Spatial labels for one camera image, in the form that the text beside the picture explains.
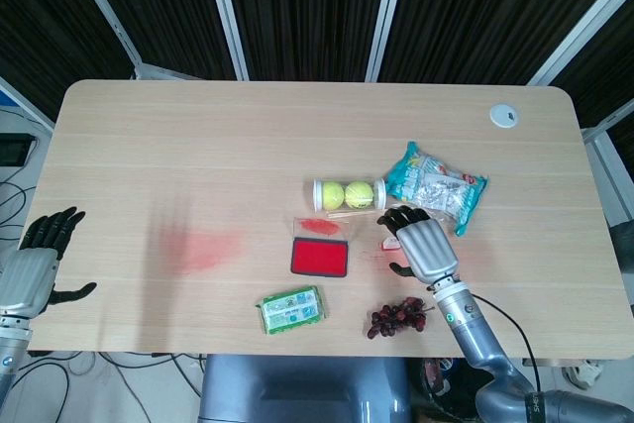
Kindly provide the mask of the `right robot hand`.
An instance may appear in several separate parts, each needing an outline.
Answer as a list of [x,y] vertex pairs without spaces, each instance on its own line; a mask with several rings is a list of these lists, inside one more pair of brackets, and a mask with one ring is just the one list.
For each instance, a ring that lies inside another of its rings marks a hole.
[[439,223],[423,209],[406,205],[389,208],[376,223],[397,239],[407,259],[407,266],[389,264],[397,275],[434,285],[455,274],[459,260]]

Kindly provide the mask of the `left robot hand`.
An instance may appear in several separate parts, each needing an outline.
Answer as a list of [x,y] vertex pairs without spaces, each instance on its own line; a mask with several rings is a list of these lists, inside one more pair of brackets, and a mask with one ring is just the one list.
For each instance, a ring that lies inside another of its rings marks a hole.
[[96,288],[88,282],[75,290],[58,291],[55,281],[72,233],[85,213],[75,206],[31,223],[1,271],[1,315],[31,320],[50,305],[75,302]]

